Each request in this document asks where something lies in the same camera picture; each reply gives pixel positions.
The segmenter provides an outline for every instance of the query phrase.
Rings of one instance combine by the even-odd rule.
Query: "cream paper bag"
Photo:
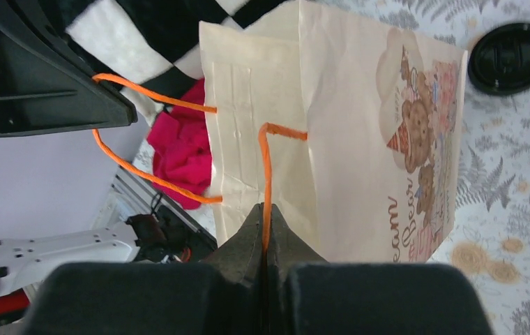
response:
[[[454,222],[467,53],[307,1],[245,32],[202,23],[218,243],[255,203],[265,122],[273,202],[330,261],[426,261]]]

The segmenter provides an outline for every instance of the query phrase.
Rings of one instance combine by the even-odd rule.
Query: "orange rope handle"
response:
[[[189,103],[187,101],[170,98],[168,96],[163,96],[162,94],[158,94],[154,91],[150,91],[149,89],[145,89],[144,87],[141,87],[138,84],[127,80],[126,78],[119,77],[118,75],[112,75],[110,73],[96,74],[93,76],[93,80],[95,82],[100,82],[101,80],[107,80],[108,82],[116,82],[117,84],[122,84],[125,87],[129,87],[133,89],[134,91],[144,94],[145,96],[148,96],[156,101],[160,101],[161,103],[169,103],[171,105],[186,107],[186,108],[190,108],[191,110],[199,110],[199,111],[206,112],[206,113],[215,114],[218,111],[215,107],[198,105],[196,103]]]
[[[99,73],[97,75],[93,76],[93,80],[96,82],[99,82],[101,80],[107,80],[110,82],[116,82],[118,84],[122,84],[125,87],[129,87],[133,89],[136,92],[139,92],[141,94],[144,94],[156,101],[160,101],[162,103],[169,103],[171,105],[181,106],[190,108],[192,110],[199,110],[206,113],[216,113],[218,110],[215,107],[209,107],[209,106],[203,106],[198,105],[196,103],[189,103],[186,101],[169,98],[168,96],[163,96],[161,94],[158,94],[154,91],[150,91],[149,89],[145,89],[144,87],[139,86],[138,84],[135,84],[134,82],[131,82],[127,79],[124,79],[122,77],[119,77],[117,75],[112,75],[109,73]],[[304,131],[297,131],[296,129],[280,126],[278,124],[270,124],[265,123],[260,129],[259,129],[259,146],[261,147],[261,155],[263,157],[263,170],[265,174],[265,199],[263,203],[263,236],[262,236],[262,252],[263,256],[265,257],[267,254],[267,250],[269,248],[269,240],[271,239],[271,178],[272,178],[272,169],[271,169],[271,155],[269,152],[269,143],[267,142],[267,134],[272,135],[282,135],[285,137],[290,138],[296,138],[298,140],[306,141],[308,139],[308,134]],[[123,160],[121,157],[117,156],[100,138],[100,134],[98,129],[93,129],[93,135],[95,137],[95,141],[97,142],[97,145],[100,147],[100,149],[109,156],[115,163],[119,164],[123,169],[136,174],[138,177],[147,179],[149,181],[152,181],[154,183],[157,183],[158,185],[161,185],[165,188],[168,188],[170,190],[173,190],[181,195],[186,196],[187,198],[193,199],[195,201],[201,202],[203,204],[217,204],[222,202],[222,196],[212,197],[212,198],[206,198],[197,194],[192,193],[191,191],[188,191],[184,188],[180,188],[177,185],[174,185],[172,183],[169,183],[168,181],[165,181],[161,178],[158,178],[157,176],[153,176],[152,174],[146,173],[144,171],[139,170],[135,166],[129,164],[129,162]]]
[[[161,94],[158,94],[156,92],[150,91],[149,89],[145,89],[144,87],[139,86],[138,84],[135,84],[134,82],[131,82],[127,79],[124,79],[122,77],[119,77],[118,75],[111,75],[109,73],[99,73],[97,75],[93,76],[93,80],[95,82],[99,82],[101,80],[107,80],[110,82],[116,82],[118,84],[122,84],[125,87],[129,87],[133,89],[134,91],[140,92],[141,94],[145,94],[148,97],[163,102],[163,103],[170,103],[172,105],[181,106],[190,108],[192,110],[200,110],[202,112],[206,113],[216,113],[217,110],[215,107],[209,107],[209,106],[203,106],[198,105],[196,103],[188,103],[186,101],[178,100],[169,98],[168,96],[163,96]],[[119,164],[123,169],[137,175],[138,177],[144,178],[146,180],[152,181],[153,183],[157,183],[158,185],[168,188],[169,190],[173,190],[181,195],[186,196],[189,199],[193,199],[197,202],[201,202],[202,204],[217,204],[222,202],[222,196],[218,197],[212,197],[207,198],[203,197],[201,195],[197,195],[191,191],[188,191],[184,188],[178,187],[177,185],[173,183],[169,183],[168,181],[158,178],[157,176],[154,176],[152,174],[146,173],[134,165],[129,164],[128,161],[125,161],[121,157],[117,156],[100,138],[100,134],[98,129],[93,129],[93,136],[95,137],[95,141],[97,142],[97,145],[99,148],[107,155],[109,156],[115,163]]]
[[[166,187],[170,190],[173,190],[181,195],[186,196],[189,199],[193,199],[197,202],[201,202],[202,204],[217,204],[222,202],[222,196],[218,197],[212,197],[212,198],[206,198],[201,195],[197,195],[191,191],[188,191],[184,188],[180,188],[175,184],[169,183],[168,181],[158,178],[157,176],[154,176],[152,174],[146,173],[134,165],[129,164],[128,161],[125,161],[123,158],[117,156],[109,147],[100,139],[98,129],[93,129],[93,135],[95,137],[95,141],[97,142],[97,145],[100,147],[100,149],[109,156],[115,163],[119,164],[123,169],[136,174],[138,177],[144,178],[146,180],[152,181],[153,183],[157,183],[158,185],[162,187]]]
[[[267,134],[282,135],[285,137],[296,138],[306,141],[308,133],[297,131],[296,129],[280,126],[278,124],[265,123],[259,129],[259,146],[263,157],[263,170],[265,172],[265,200],[263,201],[263,235],[262,235],[262,252],[265,259],[269,248],[269,239],[271,238],[271,155],[269,153],[269,143]]]

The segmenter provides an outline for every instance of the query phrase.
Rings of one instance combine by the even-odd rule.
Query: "white wall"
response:
[[[148,130],[141,118],[100,133],[131,160]],[[0,239],[89,229],[116,169],[91,131],[0,139]]]

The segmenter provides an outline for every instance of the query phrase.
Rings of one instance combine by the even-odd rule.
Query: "red part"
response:
[[[0,297],[0,315],[22,311],[29,307],[29,298],[23,290],[14,291],[9,295]]]
[[[204,80],[198,80],[182,99],[203,105]],[[172,112],[158,115],[147,140],[155,150],[152,162],[155,176],[197,195],[202,195],[210,186],[212,157],[205,113],[175,106]],[[169,188],[156,183],[152,186],[183,209],[196,209],[201,205]]]

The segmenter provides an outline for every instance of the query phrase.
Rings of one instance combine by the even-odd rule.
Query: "gray floral tablecloth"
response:
[[[489,30],[530,21],[530,0],[321,0],[470,50]],[[508,98],[468,83],[454,231],[433,255],[473,283],[496,334],[530,334],[530,90]],[[135,161],[151,171],[144,143]],[[208,207],[196,220],[213,231]]]

